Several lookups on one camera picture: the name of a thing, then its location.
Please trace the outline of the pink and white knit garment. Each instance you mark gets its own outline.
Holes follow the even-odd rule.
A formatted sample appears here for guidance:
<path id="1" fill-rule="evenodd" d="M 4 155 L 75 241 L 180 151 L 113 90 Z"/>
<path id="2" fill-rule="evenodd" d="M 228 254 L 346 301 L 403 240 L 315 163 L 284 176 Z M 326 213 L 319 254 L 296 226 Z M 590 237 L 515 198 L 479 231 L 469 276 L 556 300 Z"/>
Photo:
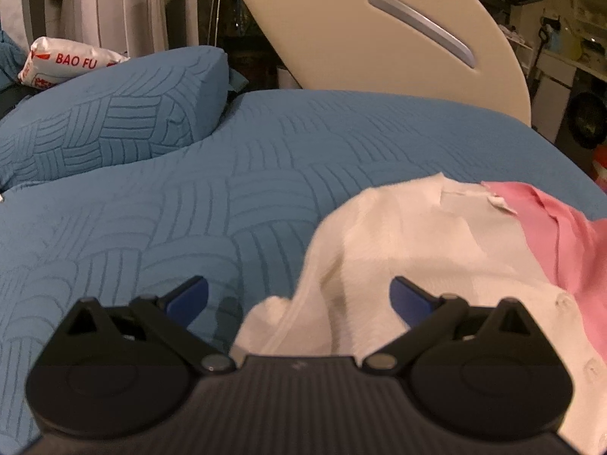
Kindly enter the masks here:
<path id="1" fill-rule="evenodd" d="M 364 190 L 316 230 L 294 296 L 247 314 L 231 356 L 364 358 L 412 326 L 390 303 L 398 276 L 475 306 L 521 301 L 573 379 L 562 435 L 605 451 L 606 223 L 528 184 L 435 175 Z"/>

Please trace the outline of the white red-lettered plastic package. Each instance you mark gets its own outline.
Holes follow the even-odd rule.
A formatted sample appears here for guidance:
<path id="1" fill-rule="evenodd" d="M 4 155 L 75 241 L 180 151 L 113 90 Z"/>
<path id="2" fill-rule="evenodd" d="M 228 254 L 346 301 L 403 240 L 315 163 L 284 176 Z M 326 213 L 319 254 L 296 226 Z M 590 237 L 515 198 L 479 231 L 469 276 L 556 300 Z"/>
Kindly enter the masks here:
<path id="1" fill-rule="evenodd" d="M 128 60 L 127 56 L 110 49 L 43 36 L 31 44 L 25 65 L 17 78 L 23 85 L 48 89 Z"/>

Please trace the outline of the blue quilted cushion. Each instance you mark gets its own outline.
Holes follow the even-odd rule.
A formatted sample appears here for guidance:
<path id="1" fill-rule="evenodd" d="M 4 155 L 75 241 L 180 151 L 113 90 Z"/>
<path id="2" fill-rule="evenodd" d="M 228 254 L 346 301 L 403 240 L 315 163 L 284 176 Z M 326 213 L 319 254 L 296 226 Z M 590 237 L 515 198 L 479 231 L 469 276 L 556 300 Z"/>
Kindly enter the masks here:
<path id="1" fill-rule="evenodd" d="M 222 49 L 184 47 L 77 77 L 1 121 L 1 188 L 125 165 L 204 140 L 230 88 Z"/>

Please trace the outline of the blue quilted sofa seat cover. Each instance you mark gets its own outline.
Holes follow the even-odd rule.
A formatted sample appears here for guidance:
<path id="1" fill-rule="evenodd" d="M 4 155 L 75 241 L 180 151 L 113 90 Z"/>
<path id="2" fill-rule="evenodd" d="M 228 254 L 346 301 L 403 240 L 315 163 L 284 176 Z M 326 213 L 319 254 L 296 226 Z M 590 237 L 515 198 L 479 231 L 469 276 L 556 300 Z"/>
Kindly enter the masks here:
<path id="1" fill-rule="evenodd" d="M 338 91 L 244 94 L 201 142 L 161 157 L 8 190 L 1 203 L 1 450 L 37 435 L 25 381 L 80 298 L 123 305 L 195 275 L 191 329 L 220 350 L 244 314 L 290 296 L 320 221 L 360 191 L 437 173 L 525 182 L 606 215 L 567 157 L 505 115 L 453 102 Z"/>

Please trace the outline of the beige oval table top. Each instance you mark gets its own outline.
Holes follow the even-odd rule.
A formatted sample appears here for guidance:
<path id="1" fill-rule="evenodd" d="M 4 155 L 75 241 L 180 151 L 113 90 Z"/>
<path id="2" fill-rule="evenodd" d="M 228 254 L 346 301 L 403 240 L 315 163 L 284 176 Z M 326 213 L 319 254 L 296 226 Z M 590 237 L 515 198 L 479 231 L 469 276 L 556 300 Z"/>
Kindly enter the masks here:
<path id="1" fill-rule="evenodd" d="M 434 97 L 531 122 L 519 62 L 478 0 L 244 2 L 302 87 Z"/>

